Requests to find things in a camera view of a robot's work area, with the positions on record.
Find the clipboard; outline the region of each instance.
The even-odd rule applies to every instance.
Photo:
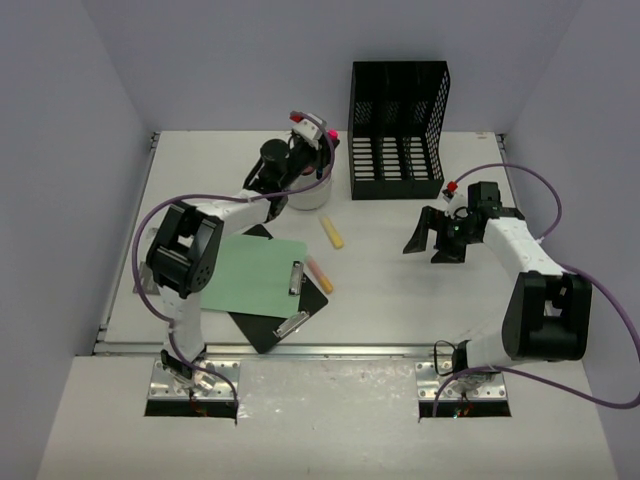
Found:
[[[273,236],[269,233],[269,231],[263,225],[256,225],[246,232],[243,235],[254,235],[258,237],[266,237],[272,239]],[[320,291],[318,287],[315,286],[313,281],[306,275],[303,274],[302,279],[302,288],[300,290],[300,311],[305,311],[308,313],[306,318],[300,317],[297,320],[293,320],[296,324],[292,325],[300,326],[304,321],[308,318],[311,318],[318,311],[324,308],[329,303],[327,297]],[[274,346],[276,346],[282,339],[286,338],[286,336],[294,331],[295,328],[286,328],[286,331],[282,332],[281,327],[283,325],[290,325],[291,322],[285,324],[289,319],[287,318],[277,318],[277,317],[266,317],[262,315],[249,315],[245,313],[231,313],[231,318],[236,323],[242,334],[249,341],[249,343],[255,348],[258,353],[267,353]]]

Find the marker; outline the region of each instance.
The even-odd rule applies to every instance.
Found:
[[[325,233],[329,237],[329,241],[333,245],[333,248],[337,250],[344,247],[344,241],[342,240],[342,237],[336,230],[336,227],[334,227],[333,223],[331,223],[331,220],[329,220],[329,217],[327,217],[326,215],[321,215],[319,218],[320,218],[320,224],[322,225],[322,228],[324,228]]]
[[[313,259],[313,257],[311,257],[311,255],[307,255],[307,258],[305,258],[304,263],[307,264],[307,267],[309,267],[309,270],[311,270],[311,273],[313,273],[313,276],[316,277],[316,280],[324,290],[324,293],[328,295],[331,292],[333,292],[333,285],[331,285],[331,282],[329,281],[327,276],[324,274],[324,272],[320,270],[320,267],[318,266],[316,261]]]

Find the green folder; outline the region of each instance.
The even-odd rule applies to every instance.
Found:
[[[203,309],[289,318],[299,296],[289,295],[294,261],[304,262],[307,245],[293,240],[230,235],[220,243],[211,281],[202,291]]]

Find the white table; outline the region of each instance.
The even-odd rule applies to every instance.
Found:
[[[276,134],[284,135],[163,133],[142,211],[185,192],[234,193],[262,142]],[[323,209],[343,250],[333,250],[314,214],[288,209],[268,226],[277,237],[307,242],[335,285],[329,305],[285,343],[419,345],[497,328],[512,285],[492,254],[476,245],[467,263],[449,266],[431,265],[430,252],[402,256],[420,209],[438,202],[351,202],[346,152],[345,142]],[[500,161],[491,134],[444,134],[441,153],[447,178]],[[503,171],[470,180],[480,179],[497,180],[512,204]],[[103,346],[157,350],[163,324],[131,291],[127,268]],[[205,313],[204,325],[208,342],[246,344],[227,315]],[[153,361],[74,360],[39,480],[616,478],[595,407],[519,377],[507,376],[512,418],[419,423],[411,359],[243,357],[234,427],[225,419],[145,418]],[[524,369],[589,391],[579,362]]]
[[[174,195],[236,193],[257,161],[262,143],[285,136],[285,132],[163,132],[140,217]],[[345,247],[333,249],[316,213],[287,207],[267,225],[276,237],[306,242],[335,286],[328,306],[283,343],[425,344],[438,339],[458,341],[498,328],[513,285],[493,254],[483,245],[474,245],[468,248],[464,265],[432,265],[433,234],[426,253],[402,255],[421,208],[443,207],[444,201],[351,201],[346,132],[341,132],[341,138],[333,191],[322,212],[341,233]],[[490,133],[444,133],[440,152],[446,179],[477,165],[501,162]],[[513,205],[502,169],[468,178],[471,183],[478,180],[497,181],[504,204]],[[158,215],[152,225],[157,226],[162,217]],[[148,245],[141,248],[141,258]],[[166,327],[132,293],[129,261],[127,257],[105,340],[160,344]],[[203,312],[203,330],[208,343],[247,344],[227,314]]]

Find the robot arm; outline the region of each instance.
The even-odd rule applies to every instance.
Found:
[[[326,126],[323,120],[313,118]],[[272,139],[260,148],[258,162],[243,189],[234,196],[241,202],[174,202],[149,248],[146,265],[159,287],[165,315],[173,319],[175,345],[187,362],[193,362],[204,350],[200,292],[214,273],[221,240],[278,217],[287,204],[282,192],[305,170],[315,171],[329,164],[330,150],[322,131],[302,118],[291,119],[295,125],[289,142]],[[332,142],[334,148],[339,144],[336,135]],[[175,373],[192,378],[193,371],[176,354],[169,332],[161,357]]]
[[[437,232],[432,263],[464,263],[467,245],[482,242],[515,286],[501,330],[458,344],[454,372],[581,359],[587,345],[591,284],[545,253],[522,213],[502,206],[496,183],[470,185],[468,198],[456,188],[449,184],[443,192],[449,202],[445,211],[423,208],[404,253],[426,250],[430,229]]]

